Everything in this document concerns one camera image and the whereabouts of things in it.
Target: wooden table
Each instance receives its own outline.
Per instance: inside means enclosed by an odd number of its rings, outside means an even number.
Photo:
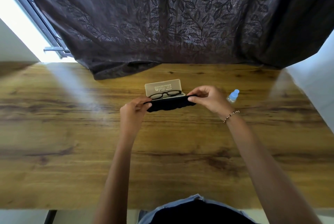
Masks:
[[[0,208],[96,204],[118,140],[119,108],[144,84],[180,79],[184,92],[240,90],[235,103],[314,207],[334,207],[334,137],[285,71],[244,65],[161,65],[95,81],[77,63],[0,65]],[[261,207],[228,128],[195,105],[145,116],[131,161],[129,208],[200,193]]]

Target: beaded bracelet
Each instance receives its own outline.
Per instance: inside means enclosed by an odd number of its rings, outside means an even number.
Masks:
[[[234,113],[240,113],[240,111],[236,110],[234,112],[232,112],[231,114],[229,114],[226,119],[224,119],[224,124],[226,123],[226,121],[230,118],[230,116],[232,116]]]

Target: window frame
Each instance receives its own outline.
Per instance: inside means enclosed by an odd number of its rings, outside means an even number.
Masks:
[[[73,57],[69,49],[65,45],[64,41],[57,34],[51,23],[46,19],[43,13],[38,9],[34,0],[17,0],[22,8],[26,11],[26,14],[35,23],[36,28],[44,35],[49,41],[51,47],[45,47],[44,51],[55,51],[60,58]]]

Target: water bottle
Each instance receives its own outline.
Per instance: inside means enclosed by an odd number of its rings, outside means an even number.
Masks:
[[[234,103],[236,101],[236,98],[238,97],[238,94],[239,94],[239,90],[235,89],[226,99],[230,103]]]

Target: black glasses cleaning cloth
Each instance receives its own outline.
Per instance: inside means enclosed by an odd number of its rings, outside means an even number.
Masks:
[[[158,100],[146,102],[146,103],[152,103],[152,106],[148,108],[147,111],[153,112],[153,111],[158,111],[158,110],[175,110],[177,108],[194,106],[195,103],[188,101],[189,96],[164,98],[164,99],[158,99]]]

